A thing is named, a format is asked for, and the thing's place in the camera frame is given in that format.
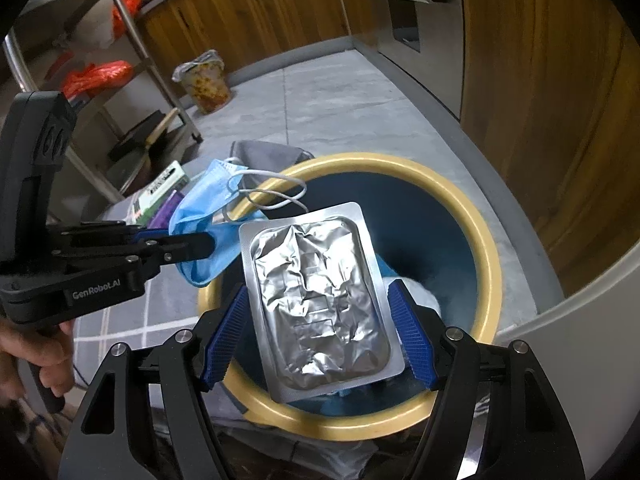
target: human hand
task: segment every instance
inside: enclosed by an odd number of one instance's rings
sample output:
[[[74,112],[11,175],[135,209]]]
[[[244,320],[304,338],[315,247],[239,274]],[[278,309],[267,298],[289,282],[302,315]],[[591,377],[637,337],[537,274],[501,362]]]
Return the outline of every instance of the human hand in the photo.
[[[73,330],[74,322],[65,321],[59,332],[47,337],[20,332],[0,318],[0,397],[20,399],[25,393],[14,357],[40,366],[40,382],[56,397],[66,394],[75,383]]]

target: orange bag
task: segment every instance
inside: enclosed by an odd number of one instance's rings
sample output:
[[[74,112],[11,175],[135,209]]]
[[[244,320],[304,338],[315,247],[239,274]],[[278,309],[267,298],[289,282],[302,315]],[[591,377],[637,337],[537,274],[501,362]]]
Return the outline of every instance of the orange bag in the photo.
[[[124,4],[127,6],[129,14],[135,16],[140,10],[140,7],[142,7],[142,0],[124,0]],[[120,11],[116,9],[115,6],[113,6],[113,10],[111,11],[111,21],[113,23],[113,39],[117,40],[125,33],[127,27],[125,27],[122,21]]]
[[[107,88],[121,88],[133,77],[133,66],[126,61],[112,61],[95,66],[91,63],[84,70],[72,70],[62,84],[60,91],[67,99],[87,92],[90,97],[95,97]]]

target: blue surgical mask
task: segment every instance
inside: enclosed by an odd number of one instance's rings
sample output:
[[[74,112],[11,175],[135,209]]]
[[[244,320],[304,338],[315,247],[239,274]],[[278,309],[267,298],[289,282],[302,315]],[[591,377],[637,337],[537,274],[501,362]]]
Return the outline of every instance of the blue surgical mask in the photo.
[[[240,170],[246,170],[246,167],[222,160],[212,161],[171,217],[169,234],[206,232],[216,241],[216,248],[209,258],[176,264],[191,285],[206,286],[238,257],[241,222],[266,218],[262,211],[256,210],[239,222],[212,223],[214,215],[240,195],[238,185],[242,174],[235,174]]]

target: wooden cabinet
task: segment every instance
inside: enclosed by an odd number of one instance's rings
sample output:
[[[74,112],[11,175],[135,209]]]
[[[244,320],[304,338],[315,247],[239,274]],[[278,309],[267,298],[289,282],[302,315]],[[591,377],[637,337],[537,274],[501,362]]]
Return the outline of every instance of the wooden cabinet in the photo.
[[[369,46],[376,46],[376,20],[373,0],[343,0],[351,33]]]
[[[143,16],[139,26],[166,78],[177,65],[210,48],[230,73],[348,34],[340,0],[167,0]]]
[[[461,124],[565,293],[640,237],[640,46],[610,0],[464,0]]]

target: trash can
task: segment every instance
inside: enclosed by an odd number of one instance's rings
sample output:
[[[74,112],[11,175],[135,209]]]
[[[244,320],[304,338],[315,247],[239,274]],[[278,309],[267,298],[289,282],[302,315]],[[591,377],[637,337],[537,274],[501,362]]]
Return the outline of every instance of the trash can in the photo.
[[[344,202],[362,208],[373,247],[401,276],[421,282],[438,299],[446,325],[479,342],[495,335],[502,304],[500,261],[489,229],[475,206],[451,182],[429,168],[396,156],[343,153],[292,166],[302,178],[302,202],[317,210]],[[284,192],[291,183],[269,180],[263,188]],[[267,203],[266,194],[254,200]],[[254,206],[243,200],[232,213]],[[300,214],[295,205],[266,212],[270,218]],[[201,289],[200,311],[216,308],[244,281],[238,258]],[[427,418],[436,393],[424,390],[409,368],[390,380],[330,395],[277,404],[266,391],[252,323],[248,323],[223,383],[246,410],[247,420],[325,440],[364,440],[395,433]]]
[[[207,50],[174,70],[172,80],[181,83],[203,114],[222,108],[231,99],[224,78],[225,64],[215,50]]]

